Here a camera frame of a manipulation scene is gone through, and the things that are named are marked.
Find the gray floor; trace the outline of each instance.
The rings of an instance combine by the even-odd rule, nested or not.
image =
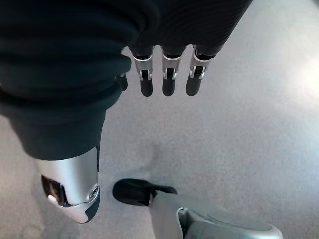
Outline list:
[[[102,202],[85,225],[46,201],[33,161],[0,118],[0,238],[152,239],[147,208],[111,196],[114,182],[136,177],[273,223],[285,238],[319,239],[318,42],[318,2],[255,0],[200,93],[185,93],[188,48],[169,98],[156,48],[154,94],[140,94],[133,67],[128,90],[107,111]]]

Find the black fabric sleeve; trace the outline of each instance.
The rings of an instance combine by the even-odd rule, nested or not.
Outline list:
[[[0,113],[39,159],[100,144],[105,110],[130,68],[124,46],[160,21],[148,0],[0,1]]]

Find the robotic finger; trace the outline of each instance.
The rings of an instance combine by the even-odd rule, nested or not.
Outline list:
[[[186,46],[167,47],[162,46],[163,51],[163,93],[171,96],[175,91],[175,80],[178,73],[181,56]]]
[[[180,196],[176,189],[123,179],[113,187],[122,203],[148,206],[156,239],[283,239],[271,224],[236,215],[209,201]]]
[[[201,80],[214,57],[215,54],[209,47],[194,46],[194,53],[190,62],[190,71],[186,85],[186,92],[189,96],[194,96],[198,93]]]
[[[153,46],[130,47],[134,57],[136,70],[140,78],[141,93],[148,97],[153,92],[152,84],[152,53]]]

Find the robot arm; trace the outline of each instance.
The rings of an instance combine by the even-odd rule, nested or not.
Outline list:
[[[35,158],[48,200],[80,223],[95,215],[105,110],[127,86],[125,46],[145,96],[153,91],[153,46],[162,46],[169,96],[193,44],[193,96],[251,1],[0,1],[0,113]]]

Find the robotic hand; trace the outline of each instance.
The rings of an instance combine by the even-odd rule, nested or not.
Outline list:
[[[125,204],[148,206],[156,239],[283,239],[271,224],[145,180],[122,179],[114,185],[113,196]]]
[[[35,158],[48,200],[79,223],[97,212],[101,131],[127,87],[125,46],[144,96],[153,91],[153,46],[162,46],[170,96],[192,44],[186,92],[194,96],[251,1],[0,1],[0,113]]]

